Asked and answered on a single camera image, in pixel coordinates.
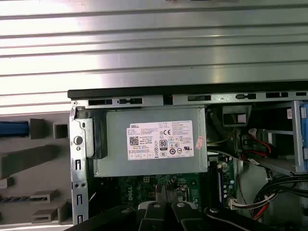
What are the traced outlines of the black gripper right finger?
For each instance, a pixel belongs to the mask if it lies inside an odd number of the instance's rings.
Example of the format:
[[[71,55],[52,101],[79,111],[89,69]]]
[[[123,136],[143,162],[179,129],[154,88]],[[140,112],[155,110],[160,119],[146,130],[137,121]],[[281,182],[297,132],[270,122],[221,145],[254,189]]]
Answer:
[[[169,231],[273,231],[259,223],[224,208],[207,207],[202,211],[185,201],[179,201],[176,189],[168,185]]]

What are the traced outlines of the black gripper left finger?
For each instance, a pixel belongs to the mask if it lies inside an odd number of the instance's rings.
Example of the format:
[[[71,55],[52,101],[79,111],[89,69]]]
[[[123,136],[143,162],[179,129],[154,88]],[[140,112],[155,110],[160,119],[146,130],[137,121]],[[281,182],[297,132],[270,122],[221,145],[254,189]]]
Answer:
[[[139,204],[137,210],[119,205],[72,227],[73,231],[163,231],[166,226],[167,188],[158,184],[156,200]]]

